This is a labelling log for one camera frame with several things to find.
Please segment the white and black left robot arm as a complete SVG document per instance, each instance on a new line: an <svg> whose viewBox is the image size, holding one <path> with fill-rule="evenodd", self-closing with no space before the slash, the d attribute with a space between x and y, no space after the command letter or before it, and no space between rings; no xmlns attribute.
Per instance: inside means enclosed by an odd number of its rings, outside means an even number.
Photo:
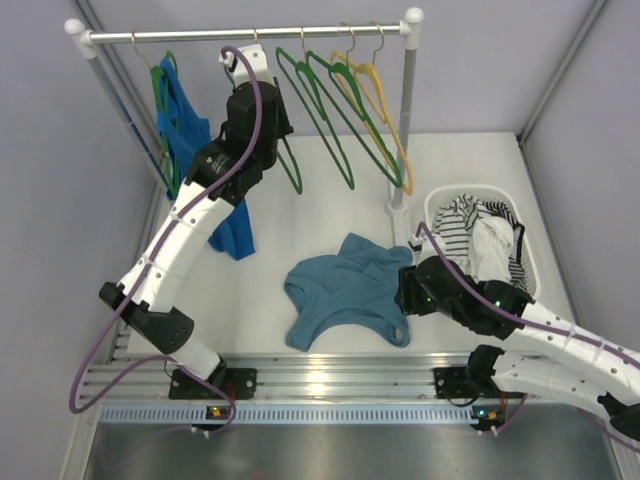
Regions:
<svg viewBox="0 0 640 480"><path fill-rule="evenodd" d="M205 397L225 388L226 364L198 339L194 320L176 307L175 298L212 233L275 164L279 140L293 131L270 74L235 87L226 109L220 135L195 154L170 214L142 258L99 292L127 325L189 370L192 386Z"/></svg>

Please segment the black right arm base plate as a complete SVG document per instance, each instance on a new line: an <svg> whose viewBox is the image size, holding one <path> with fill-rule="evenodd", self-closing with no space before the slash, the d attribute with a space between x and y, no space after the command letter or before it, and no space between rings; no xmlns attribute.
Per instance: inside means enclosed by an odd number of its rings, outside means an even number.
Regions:
<svg viewBox="0 0 640 480"><path fill-rule="evenodd" d="M440 367L433 370L436 398L453 406L471 406L480 396L467 383L464 367Z"/></svg>

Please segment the black and white striped garment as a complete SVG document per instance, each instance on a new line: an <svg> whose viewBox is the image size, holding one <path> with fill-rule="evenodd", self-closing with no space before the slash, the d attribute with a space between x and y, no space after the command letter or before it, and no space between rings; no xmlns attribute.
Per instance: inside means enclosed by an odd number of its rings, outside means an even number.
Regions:
<svg viewBox="0 0 640 480"><path fill-rule="evenodd" d="M445 242L447 258L455 262L463 274L471 276L469 246L474 224L481 218L491 216L506 219L513 228L515 245L509 259L511 280L507 283L525 291L526 272L522 266L525 227L505 203L481 200L470 194L460 195L436 212L432 232Z"/></svg>

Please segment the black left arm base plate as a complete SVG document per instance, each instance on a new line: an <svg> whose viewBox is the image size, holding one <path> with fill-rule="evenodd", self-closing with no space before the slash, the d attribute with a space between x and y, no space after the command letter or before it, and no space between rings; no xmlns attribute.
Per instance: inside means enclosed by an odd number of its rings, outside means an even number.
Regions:
<svg viewBox="0 0 640 480"><path fill-rule="evenodd" d="M257 386L257 370L253 368L228 368L214 385L232 400L252 399ZM171 400L209 400L221 399L212 392L190 378L181 370L174 370L168 397Z"/></svg>

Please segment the bright blue tank top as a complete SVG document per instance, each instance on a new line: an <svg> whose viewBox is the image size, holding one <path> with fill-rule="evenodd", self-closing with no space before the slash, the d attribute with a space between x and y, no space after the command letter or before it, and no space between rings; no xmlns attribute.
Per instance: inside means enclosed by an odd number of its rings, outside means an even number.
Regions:
<svg viewBox="0 0 640 480"><path fill-rule="evenodd" d="M179 80L174 54L168 51L158 65L169 72L170 118L175 124L174 128L169 128L169 138L179 158L182 183L197 151L212 140L209 120L199 117L191 106ZM249 210L244 200L212 233L209 244L237 261L255 253Z"/></svg>

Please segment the green hanger with blue top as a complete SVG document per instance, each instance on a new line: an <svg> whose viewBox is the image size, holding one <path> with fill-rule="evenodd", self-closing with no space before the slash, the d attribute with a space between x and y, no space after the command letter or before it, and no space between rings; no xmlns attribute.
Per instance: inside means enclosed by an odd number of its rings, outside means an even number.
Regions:
<svg viewBox="0 0 640 480"><path fill-rule="evenodd" d="M132 31L131 43L138 57L144 60L151 77L152 90L156 107L156 126L161 139L161 154L164 159L164 174L167 180L167 196L174 200L181 184L181 168L179 158L170 143L169 128L175 124L170 118L170 82L169 72L162 65L152 66L149 59L142 54L136 45L136 32Z"/></svg>

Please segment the aluminium mounting rail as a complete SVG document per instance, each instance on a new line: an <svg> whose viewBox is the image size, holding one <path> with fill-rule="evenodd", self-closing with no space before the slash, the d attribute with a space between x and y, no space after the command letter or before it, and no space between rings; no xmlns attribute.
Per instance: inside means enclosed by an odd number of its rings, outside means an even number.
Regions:
<svg viewBox="0 0 640 480"><path fill-rule="evenodd" d="M301 353L286 346L288 326L283 322L199 322L196 335L228 368L257 370L255 394L248 400L171 400L173 364L150 360L150 345L121 328L111 359L90 366L85 374L81 401L135 361L143 364L77 420L84 428L98 422L222 425L226 416L214 416L212 408L227 412L234 407L236 425L470 422L470 408L436 398L433 370L465 365L472 350L492 339L440 315L411 323L406 348L391 347L363 327L341 326Z"/></svg>

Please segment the silver and white clothes rack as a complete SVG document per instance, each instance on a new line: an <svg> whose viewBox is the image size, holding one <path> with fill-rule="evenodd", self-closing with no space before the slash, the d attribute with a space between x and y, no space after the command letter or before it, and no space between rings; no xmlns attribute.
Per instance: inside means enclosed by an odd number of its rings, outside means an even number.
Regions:
<svg viewBox="0 0 640 480"><path fill-rule="evenodd" d="M266 40L284 38L321 38L345 35L365 36L382 33L398 35L404 38L404 71L402 77L402 97L400 110L399 133L401 146L408 146L410 118L413 96L413 85L416 71L417 49L419 46L424 12L419 7L406 11L404 18L396 23L356 26L311 26L311 27L267 27L227 30L194 30L194 31L157 31L157 32L125 32L96 33L91 28L99 24L87 1L72 3L78 19L71 18L64 23L66 34L91 67L95 77L127 132L142 149L142 156L149 168L152 178L164 188L167 179L162 167L166 163L165 155L160 152L161 144L158 134L152 131L150 115L142 106L142 100L136 94L133 83L126 76L126 71L118 63L115 54L107 50L111 44L142 44L165 42L196 42L224 40Z"/></svg>

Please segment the yellow hanger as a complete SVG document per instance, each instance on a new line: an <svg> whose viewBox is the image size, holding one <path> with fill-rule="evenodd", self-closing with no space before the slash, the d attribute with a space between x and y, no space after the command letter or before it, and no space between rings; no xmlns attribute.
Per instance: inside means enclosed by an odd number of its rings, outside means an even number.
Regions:
<svg viewBox="0 0 640 480"><path fill-rule="evenodd" d="M343 76L337 76L338 89L346 96L349 106L365 126L369 137L377 147L386 165L383 166L376 156L374 156L374 162L381 172L387 175L392 184L407 195L412 195L414 193L412 165L406 153L406 148L401 145L400 136L395 128L395 123L386 102L383 82L375 65L377 53L384 48L385 37L379 24L371 22L371 25L376 26L381 37L381 43L373 51L370 62L356 64L350 60L350 52L355 49L355 42L352 42L352 47L346 53L334 50L331 53L330 62L332 65L341 63L346 66L355 83L356 88L353 88ZM370 112L373 112L381 125L388 129L396 147L395 154L391 153L384 142L375 121L371 118Z"/></svg>

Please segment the white plastic laundry basket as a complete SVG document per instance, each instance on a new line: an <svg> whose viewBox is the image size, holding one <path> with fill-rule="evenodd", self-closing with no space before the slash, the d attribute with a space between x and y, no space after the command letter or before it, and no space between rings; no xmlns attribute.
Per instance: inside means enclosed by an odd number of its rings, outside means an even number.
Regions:
<svg viewBox="0 0 640 480"><path fill-rule="evenodd" d="M516 207L516 204L513 202L513 199L509 196L508 193L502 191L499 188L494 188L489 185L480 185L480 184L453 185L453 186L445 186L445 187L437 188L431 191L429 195L427 195L424 202L424 211L425 211L425 219L426 219L427 227L435 237L438 245L441 247L444 254L445 254L446 244L439 236L435 235L432 232L433 219L435 217L436 212L441 207L448 205L456 197L463 194L470 194L478 197L481 200L503 202L511 209L513 214L516 216L517 220L519 220L519 222L523 224L521 222L518 209ZM537 298L539 293L538 274L537 274L535 262L533 260L533 257L529 248L529 244L527 241L526 228L525 228L524 241L523 241L523 247L522 247L522 266L524 267L526 272L526 282L527 282L527 289L524 292L529 294L529 296L531 296L532 298Z"/></svg>

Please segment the teal blue tank top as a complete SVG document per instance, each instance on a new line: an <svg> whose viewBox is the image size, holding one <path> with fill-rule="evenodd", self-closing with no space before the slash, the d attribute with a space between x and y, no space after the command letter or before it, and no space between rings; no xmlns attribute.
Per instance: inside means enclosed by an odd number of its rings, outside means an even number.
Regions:
<svg viewBox="0 0 640 480"><path fill-rule="evenodd" d="M412 262L409 248L384 248L355 233L345 237L336 254L300 261L283 285L297 312L286 345L307 352L325 331L357 325L394 347L408 346L409 322L395 296L399 272Z"/></svg>

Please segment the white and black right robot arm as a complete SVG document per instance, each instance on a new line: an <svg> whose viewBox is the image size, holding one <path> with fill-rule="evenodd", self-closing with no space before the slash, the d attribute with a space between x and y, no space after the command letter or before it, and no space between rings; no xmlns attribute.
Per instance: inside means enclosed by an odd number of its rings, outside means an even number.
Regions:
<svg viewBox="0 0 640 480"><path fill-rule="evenodd" d="M562 318L502 281L474 282L431 256L403 267L395 301L403 313L440 313L492 339L469 355L459 378L476 397L553 399L639 437L639 355Z"/></svg>

